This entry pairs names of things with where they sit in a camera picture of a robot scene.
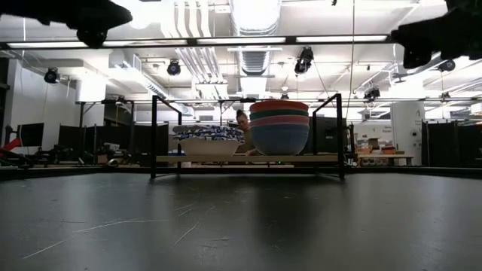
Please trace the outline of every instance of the scratch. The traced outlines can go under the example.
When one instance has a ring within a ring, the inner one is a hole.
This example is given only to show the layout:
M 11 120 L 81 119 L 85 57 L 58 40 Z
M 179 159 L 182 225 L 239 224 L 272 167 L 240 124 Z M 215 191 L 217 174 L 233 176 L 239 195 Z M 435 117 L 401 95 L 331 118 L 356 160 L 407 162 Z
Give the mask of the scratch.
M 85 223 L 85 221 L 60 221 L 61 223 L 75 223 L 75 224 L 82 224 Z
M 218 248 L 215 245 L 201 245 L 201 247 L 203 247 L 203 248 Z
M 197 225 L 199 225 L 199 221 L 196 223 L 196 225 L 194 225 L 194 227 L 192 227 L 190 230 L 188 230 L 183 236 L 181 236 L 181 238 L 179 238 L 177 241 L 175 241 L 174 245 L 172 246 L 173 248 L 183 239 L 186 237 L 186 235 L 188 235 L 191 231 L 193 231 L 194 229 L 196 229 Z
M 217 239 L 209 239 L 208 241 L 229 241 L 229 238 L 222 237 L 222 238 L 217 238 Z
M 191 208 L 191 209 L 189 209 L 189 210 L 187 210 L 187 211 L 185 211 L 185 212 L 182 212 L 180 215 L 178 215 L 178 217 L 181 217 L 182 215 L 187 214 L 188 212 L 190 212 L 190 211 L 192 211 L 192 210 L 193 210 L 193 208 Z
M 120 218 L 116 218 L 116 219 L 114 219 L 114 220 L 112 220 L 112 221 L 104 222 L 103 224 L 109 224 L 109 223 L 112 223 L 112 222 L 117 222 L 117 221 L 119 221 L 119 220 L 120 220 Z
M 170 221 L 169 219 L 160 219 L 154 221 L 125 221 L 125 223 L 148 223 L 148 222 L 167 222 Z
M 67 238 L 67 239 L 64 239 L 64 240 L 62 240 L 62 241 L 60 241 L 60 242 L 57 242 L 57 243 L 55 243 L 55 244 L 53 244 L 53 245 L 51 245 L 51 246 L 49 246 L 49 247 L 46 247 L 46 248 L 44 248 L 44 249 L 42 249 L 42 250 L 40 250 L 40 251 L 37 251 L 37 252 L 35 252 L 34 254 L 30 254 L 29 256 L 25 256 L 25 257 L 23 258 L 23 260 L 28 259 L 28 258 L 30 258 L 30 257 L 32 257 L 32 256 L 35 256 L 35 255 L 37 255 L 37 254 L 39 254 L 39 253 L 42 253 L 42 252 L 44 252 L 44 251 L 46 251 L 46 250 L 48 250 L 48 249 L 54 248 L 54 247 L 62 244 L 63 242 L 68 241 L 68 240 L 74 238 L 74 236 L 75 236 L 75 234 L 72 235 L 72 236 L 70 236 L 70 237 Z
M 74 233 L 81 233 L 81 232 L 84 232 L 84 231 L 95 230 L 95 229 L 99 229 L 99 228 L 102 228 L 102 227 L 108 227 L 108 226 L 122 224 L 122 223 L 129 223 L 129 222 L 132 222 L 136 219 L 137 218 L 134 218 L 134 219 L 131 219 L 131 220 L 128 220 L 128 221 L 118 221 L 118 222 L 113 222 L 113 223 L 108 223 L 108 224 L 101 224 L 99 226 L 91 227 L 91 228 L 88 228 L 88 229 L 76 230 Z
M 195 202 L 191 203 L 190 205 L 186 205 L 186 206 L 182 206 L 182 207 L 179 207 L 177 209 L 174 209 L 174 211 L 177 211 L 177 210 L 181 210 L 181 209 L 184 209 L 184 208 L 187 208 L 187 207 L 191 207 L 194 205 Z

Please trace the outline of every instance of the stacked bowls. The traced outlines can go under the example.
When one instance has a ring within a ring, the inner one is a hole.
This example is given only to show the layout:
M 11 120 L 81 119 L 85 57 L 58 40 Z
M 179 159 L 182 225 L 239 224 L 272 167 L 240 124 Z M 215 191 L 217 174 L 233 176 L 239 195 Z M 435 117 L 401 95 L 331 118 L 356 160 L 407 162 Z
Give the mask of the stacked bowls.
M 273 100 L 249 108 L 252 141 L 264 155 L 299 154 L 310 134 L 308 105 Z
M 233 156 L 244 144 L 244 132 L 240 129 L 214 125 L 184 125 L 172 129 L 172 137 L 181 144 L 186 155 Z

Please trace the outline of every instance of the table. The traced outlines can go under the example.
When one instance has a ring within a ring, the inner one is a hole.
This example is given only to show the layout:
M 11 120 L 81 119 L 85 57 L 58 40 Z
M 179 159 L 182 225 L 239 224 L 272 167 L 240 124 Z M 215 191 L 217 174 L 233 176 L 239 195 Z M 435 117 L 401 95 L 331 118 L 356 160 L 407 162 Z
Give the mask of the table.
M 395 165 L 395 159 L 405 159 L 407 161 L 407 166 L 412 166 L 413 155 L 408 154 L 359 154 L 358 164 L 360 165 L 361 159 L 388 159 L 389 166 Z

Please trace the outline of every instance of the security camera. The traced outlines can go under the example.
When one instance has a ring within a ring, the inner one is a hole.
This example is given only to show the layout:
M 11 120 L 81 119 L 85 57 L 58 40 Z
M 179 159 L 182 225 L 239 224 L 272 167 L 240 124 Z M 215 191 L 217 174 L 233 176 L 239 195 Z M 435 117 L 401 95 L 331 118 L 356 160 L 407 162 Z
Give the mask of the security camera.
M 451 72 L 455 69 L 455 62 L 453 60 L 447 60 L 437 67 L 440 72 Z
M 315 59 L 311 47 L 305 47 L 301 51 L 300 56 L 297 58 L 296 65 L 294 66 L 294 72 L 297 75 L 302 75 L 308 72 L 311 67 L 311 62 Z
M 181 66 L 179 65 L 179 60 L 171 60 L 171 63 L 169 64 L 169 66 L 167 66 L 167 73 L 172 76 L 176 76 L 181 73 Z
M 44 81 L 49 84 L 58 84 L 60 82 L 59 69 L 49 68 L 45 73 Z
M 77 38 L 84 42 L 89 48 L 99 49 L 107 38 L 107 31 L 99 30 L 78 30 Z
M 378 97 L 380 97 L 380 90 L 378 87 L 372 87 L 365 91 L 363 99 L 368 99 L 368 102 L 372 102 Z

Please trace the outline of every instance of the white bowl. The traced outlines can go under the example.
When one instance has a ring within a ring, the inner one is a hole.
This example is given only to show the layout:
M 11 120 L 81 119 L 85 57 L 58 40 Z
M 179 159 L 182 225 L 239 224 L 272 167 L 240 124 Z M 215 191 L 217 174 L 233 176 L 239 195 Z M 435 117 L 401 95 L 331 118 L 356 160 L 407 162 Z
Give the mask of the white bowl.
M 233 156 L 241 145 L 237 140 L 202 140 L 185 139 L 181 142 L 182 150 L 186 155 L 221 155 Z

